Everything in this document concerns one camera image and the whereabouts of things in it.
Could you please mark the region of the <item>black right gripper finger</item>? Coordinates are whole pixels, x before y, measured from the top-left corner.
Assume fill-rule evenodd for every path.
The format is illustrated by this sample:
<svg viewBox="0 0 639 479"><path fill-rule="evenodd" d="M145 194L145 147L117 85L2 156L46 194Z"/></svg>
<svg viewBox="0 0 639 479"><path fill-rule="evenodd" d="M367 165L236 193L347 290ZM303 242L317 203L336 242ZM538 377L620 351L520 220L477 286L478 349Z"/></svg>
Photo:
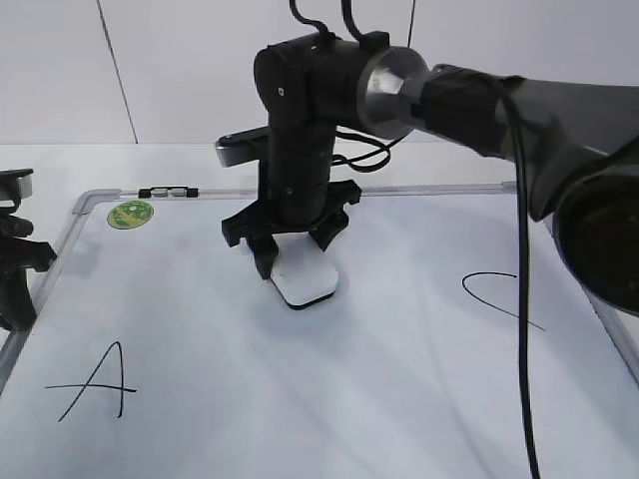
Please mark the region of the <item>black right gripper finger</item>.
<svg viewBox="0 0 639 479"><path fill-rule="evenodd" d="M280 249L272 235L252 236L248 246L253 254L256 269L262 280L271 278L273 266Z"/></svg>
<svg viewBox="0 0 639 479"><path fill-rule="evenodd" d="M317 229L309 232L316 245L326 251L330 243L348 227L348 219L328 219Z"/></svg>

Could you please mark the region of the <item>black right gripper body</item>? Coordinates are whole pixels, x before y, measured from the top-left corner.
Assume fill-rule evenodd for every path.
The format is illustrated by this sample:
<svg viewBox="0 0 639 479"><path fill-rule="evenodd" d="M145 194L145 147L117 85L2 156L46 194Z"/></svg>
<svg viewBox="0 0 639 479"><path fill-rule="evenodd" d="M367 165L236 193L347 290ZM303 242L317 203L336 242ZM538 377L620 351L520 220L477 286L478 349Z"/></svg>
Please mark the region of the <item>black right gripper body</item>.
<svg viewBox="0 0 639 479"><path fill-rule="evenodd" d="M361 188L355 181L330 182L319 213L311 222L301 225L287 223L276 214L272 202L259 198L234 216L222 220L222 234L227 244L234 247L241 239L254 236L315 232L328 226L329 220L342 213L345 205L356 205L360 197Z"/></svg>

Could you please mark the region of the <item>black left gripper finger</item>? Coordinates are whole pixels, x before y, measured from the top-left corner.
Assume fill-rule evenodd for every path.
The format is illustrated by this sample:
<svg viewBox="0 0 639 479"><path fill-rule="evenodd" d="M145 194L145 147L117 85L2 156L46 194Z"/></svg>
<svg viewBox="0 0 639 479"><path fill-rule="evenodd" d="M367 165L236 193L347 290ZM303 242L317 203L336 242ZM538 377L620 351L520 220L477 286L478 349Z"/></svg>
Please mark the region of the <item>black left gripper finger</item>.
<svg viewBox="0 0 639 479"><path fill-rule="evenodd" d="M8 331L30 329L37 313L22 268L1 275L1 327Z"/></svg>

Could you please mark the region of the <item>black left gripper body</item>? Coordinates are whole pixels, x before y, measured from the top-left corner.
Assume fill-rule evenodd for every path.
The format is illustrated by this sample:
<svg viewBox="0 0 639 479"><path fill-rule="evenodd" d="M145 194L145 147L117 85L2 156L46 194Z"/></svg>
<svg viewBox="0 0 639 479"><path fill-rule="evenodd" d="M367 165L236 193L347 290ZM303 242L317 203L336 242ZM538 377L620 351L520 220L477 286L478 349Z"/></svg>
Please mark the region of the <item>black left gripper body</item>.
<svg viewBox="0 0 639 479"><path fill-rule="evenodd" d="M45 241L26 240L34 231L29 220L13 215L1 216L1 272L32 268L47 271L57 259L51 245Z"/></svg>

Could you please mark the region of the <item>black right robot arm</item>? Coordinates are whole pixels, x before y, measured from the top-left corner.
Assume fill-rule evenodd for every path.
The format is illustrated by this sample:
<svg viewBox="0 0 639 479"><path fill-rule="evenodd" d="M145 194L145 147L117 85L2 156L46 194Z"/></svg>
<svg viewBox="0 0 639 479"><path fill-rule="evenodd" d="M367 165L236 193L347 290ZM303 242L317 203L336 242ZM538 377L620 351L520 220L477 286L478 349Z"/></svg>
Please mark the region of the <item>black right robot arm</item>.
<svg viewBox="0 0 639 479"><path fill-rule="evenodd" d="M329 177L337 138L381 149L421 130L516 169L522 211L551 219L556 248L585 290L638 311L638 90L428 67L373 32L358 42L315 33L262 49L254 79L259 129L222 137L223 165L257 162L257 199L222 222L268 277L275 236L308 233L327 247L360 188Z"/></svg>

